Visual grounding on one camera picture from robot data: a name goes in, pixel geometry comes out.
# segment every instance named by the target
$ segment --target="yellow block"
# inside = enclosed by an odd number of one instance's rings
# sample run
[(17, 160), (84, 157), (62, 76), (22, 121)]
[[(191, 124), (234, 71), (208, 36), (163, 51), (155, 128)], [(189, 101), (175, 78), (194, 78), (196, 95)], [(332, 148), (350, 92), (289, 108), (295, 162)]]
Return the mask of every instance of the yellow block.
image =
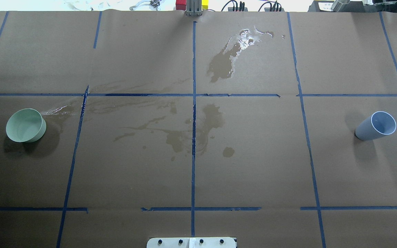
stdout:
[(202, 8), (203, 9), (208, 9), (209, 5), (209, 0), (202, 0)]

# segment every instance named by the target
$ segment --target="wet stain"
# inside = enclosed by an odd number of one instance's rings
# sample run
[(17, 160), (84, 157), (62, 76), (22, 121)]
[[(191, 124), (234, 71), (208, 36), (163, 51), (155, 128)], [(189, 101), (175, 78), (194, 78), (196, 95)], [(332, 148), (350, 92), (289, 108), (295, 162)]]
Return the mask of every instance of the wet stain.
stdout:
[[(160, 121), (160, 120), (164, 120), (165, 117), (166, 117), (166, 116), (154, 118), (154, 119), (152, 119), (152, 120), (149, 120), (148, 122), (146, 122), (145, 124), (143, 124), (143, 125), (141, 125), (141, 126), (138, 126), (138, 127), (127, 127), (127, 128), (133, 129), (133, 130), (144, 130), (144, 129), (148, 129), (148, 125), (149, 125), (149, 124), (151, 124), (151, 123), (153, 123), (153, 122), (159, 123), (159, 121)], [(136, 134), (135, 132), (134, 132), (134, 133), (124, 133), (123, 135), (120, 135), (120, 136), (115, 137), (115, 139), (114, 139), (113, 141), (118, 141), (118, 140), (120, 140), (121, 138), (125, 138), (125, 137), (127, 137), (127, 136), (133, 136), (133, 135), (135, 135), (135, 134)]]
[(177, 108), (175, 107), (175, 102), (171, 102), (170, 107), (171, 107), (170, 112), (172, 114), (177, 114)]
[(177, 108), (175, 106), (175, 102), (167, 102), (165, 105), (160, 105), (157, 109), (161, 108), (170, 108), (171, 114), (177, 114)]
[(187, 142), (190, 140), (189, 136), (187, 135), (187, 131), (173, 131), (167, 129), (148, 127), (148, 125), (150, 125), (151, 123), (157, 123), (157, 121), (164, 120), (165, 118), (166, 116), (154, 118), (139, 127), (121, 127), (121, 128), (127, 128), (131, 130), (150, 130), (151, 133), (154, 133), (154, 131), (164, 132), (166, 133), (166, 143), (172, 147), (173, 151), (176, 153), (183, 151), (183, 148), (187, 146)]
[(196, 141), (197, 151), (204, 154), (208, 145), (209, 132), (213, 128), (222, 127), (225, 121), (223, 120), (223, 113), (219, 111), (220, 107), (214, 104), (206, 105), (203, 108), (205, 119), (200, 120), (199, 127), (197, 127)]
[(136, 133), (124, 133), (123, 135), (120, 135), (120, 136), (117, 136), (117, 137), (115, 137), (115, 139), (113, 140), (113, 141), (118, 141), (118, 140), (120, 140), (121, 138), (125, 138), (125, 137), (128, 137), (128, 136), (134, 136)]
[(129, 79), (116, 80), (91, 87), (90, 93), (172, 93), (176, 87), (183, 83), (189, 83), (190, 80), (190, 77), (188, 77), (187, 79), (177, 79), (176, 82), (173, 82), (160, 90), (154, 90), (155, 88), (159, 87), (159, 84), (155, 82), (143, 83), (141, 85), (131, 87), (124, 87), (124, 85), (129, 83)]
[(232, 157), (234, 155), (235, 151), (232, 147), (226, 147), (223, 151), (223, 156), (224, 157)]
[(230, 37), (223, 49), (212, 58), (207, 71), (207, 74), (211, 75), (211, 83), (232, 77), (237, 57), (243, 50), (259, 43), (262, 36), (274, 37), (271, 31), (262, 32), (255, 27), (254, 30), (252, 33), (249, 29), (243, 29), (238, 35)]

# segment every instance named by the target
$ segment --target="light blue cup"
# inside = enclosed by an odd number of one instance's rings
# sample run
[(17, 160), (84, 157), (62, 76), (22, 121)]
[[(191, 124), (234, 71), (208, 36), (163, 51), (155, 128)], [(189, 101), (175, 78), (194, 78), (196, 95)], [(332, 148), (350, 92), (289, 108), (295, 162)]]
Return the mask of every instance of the light blue cup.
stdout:
[(360, 140), (374, 140), (391, 135), (396, 131), (396, 121), (393, 116), (384, 111), (377, 111), (365, 119), (355, 130)]
[(39, 140), (46, 128), (47, 124), (41, 114), (32, 108), (26, 108), (8, 119), (6, 133), (10, 140), (31, 143)]

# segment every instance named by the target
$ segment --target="light green cup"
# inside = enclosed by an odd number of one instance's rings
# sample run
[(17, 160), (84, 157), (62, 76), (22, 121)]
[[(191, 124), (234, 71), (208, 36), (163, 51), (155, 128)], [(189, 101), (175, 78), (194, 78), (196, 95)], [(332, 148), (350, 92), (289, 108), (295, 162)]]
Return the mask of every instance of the light green cup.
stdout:
[(31, 143), (39, 140), (45, 133), (47, 125), (41, 114), (26, 108), (14, 113), (8, 119), (6, 133), (15, 142)]

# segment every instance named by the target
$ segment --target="cup rim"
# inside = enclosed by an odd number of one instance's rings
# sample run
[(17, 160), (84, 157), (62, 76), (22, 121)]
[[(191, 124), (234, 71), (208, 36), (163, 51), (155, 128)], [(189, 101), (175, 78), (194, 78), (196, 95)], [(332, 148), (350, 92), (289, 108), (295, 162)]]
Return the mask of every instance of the cup rim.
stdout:
[[(393, 120), (393, 122), (394, 122), (394, 129), (393, 129), (393, 132), (391, 132), (391, 133), (382, 133), (382, 132), (380, 132), (380, 131), (373, 125), (373, 116), (374, 116), (375, 114), (377, 114), (377, 113), (385, 113), (385, 114), (389, 115), (389, 116), (392, 118), (392, 120)], [(371, 115), (370, 123), (371, 123), (371, 126), (373, 127), (373, 129), (375, 129), (376, 132), (378, 132), (378, 133), (380, 133), (380, 134), (382, 134), (382, 135), (391, 135), (392, 133), (394, 133), (394, 132), (396, 131), (396, 128), (397, 128), (396, 120), (393, 118), (393, 116), (392, 116), (391, 114), (389, 114), (389, 113), (387, 113), (387, 112), (385, 112), (385, 111), (376, 111), (376, 112), (374, 112), (374, 113)]]

